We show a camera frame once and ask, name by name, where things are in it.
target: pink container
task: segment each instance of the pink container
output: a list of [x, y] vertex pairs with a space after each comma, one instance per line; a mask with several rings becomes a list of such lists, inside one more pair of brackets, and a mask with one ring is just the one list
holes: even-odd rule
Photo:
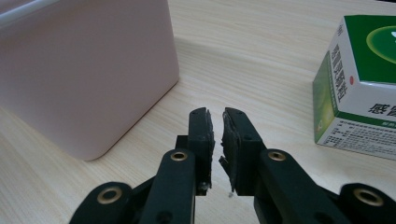
[[177, 79], [167, 1], [0, 3], [0, 106], [73, 157], [106, 153]]

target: light wood tabletop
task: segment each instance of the light wood tabletop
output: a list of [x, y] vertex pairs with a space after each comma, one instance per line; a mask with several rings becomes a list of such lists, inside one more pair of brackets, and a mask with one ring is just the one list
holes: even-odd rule
[[258, 223], [251, 197], [230, 197], [221, 114], [243, 110], [265, 145], [291, 154], [315, 182], [338, 193], [360, 182], [396, 199], [396, 161], [314, 143], [312, 82], [344, 15], [395, 15], [369, 0], [169, 0], [180, 80], [107, 154], [69, 157], [0, 108], [0, 223], [67, 223], [95, 187], [135, 187], [187, 134], [189, 113], [212, 114], [213, 188], [196, 198], [196, 223]]

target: green packaging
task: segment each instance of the green packaging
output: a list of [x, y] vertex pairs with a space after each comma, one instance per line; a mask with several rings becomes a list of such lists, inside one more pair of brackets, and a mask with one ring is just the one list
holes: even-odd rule
[[396, 160], [396, 16], [345, 16], [313, 94], [317, 144]]

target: wood grain surface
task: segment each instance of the wood grain surface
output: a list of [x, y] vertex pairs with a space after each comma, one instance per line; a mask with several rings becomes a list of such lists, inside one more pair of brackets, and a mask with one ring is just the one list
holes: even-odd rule
[[247, 113], [268, 147], [288, 151], [322, 187], [361, 182], [396, 199], [396, 161], [314, 143], [312, 82], [344, 15], [395, 15], [368, 0], [169, 0], [180, 80], [95, 161], [78, 161], [0, 108], [0, 223], [67, 223], [98, 185], [137, 186], [207, 107], [217, 141], [213, 189], [196, 200], [196, 223], [258, 223], [252, 198], [230, 197], [218, 163], [221, 113]]

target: screw hole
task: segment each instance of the screw hole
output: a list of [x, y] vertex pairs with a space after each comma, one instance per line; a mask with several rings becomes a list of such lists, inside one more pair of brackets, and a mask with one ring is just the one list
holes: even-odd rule
[[283, 161], [286, 159], [286, 156], [283, 153], [275, 151], [268, 153], [268, 156], [274, 161]]
[[121, 195], [122, 190], [119, 187], [110, 187], [102, 190], [96, 200], [101, 204], [109, 204], [116, 202]]
[[187, 154], [184, 152], [175, 152], [171, 155], [173, 161], [184, 161], [187, 159]]
[[384, 204], [384, 200], [382, 200], [379, 195], [368, 189], [355, 189], [353, 190], [353, 194], [357, 199], [359, 199], [359, 201], [367, 203], [371, 206], [378, 207]]

